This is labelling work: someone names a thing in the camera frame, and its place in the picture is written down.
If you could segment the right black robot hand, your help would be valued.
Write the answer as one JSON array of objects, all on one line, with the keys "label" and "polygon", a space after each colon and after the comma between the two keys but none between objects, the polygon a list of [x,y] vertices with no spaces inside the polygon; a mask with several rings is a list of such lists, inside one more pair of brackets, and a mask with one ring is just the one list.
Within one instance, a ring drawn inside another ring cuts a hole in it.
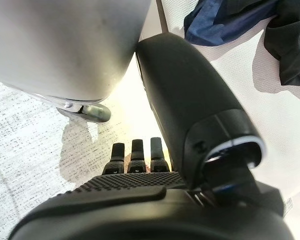
[{"label": "right black robot hand", "polygon": [[11,240],[291,240],[280,191],[251,169],[263,139],[212,65],[181,37],[162,33],[136,49],[162,137],[112,147],[101,175],[43,202]]}]

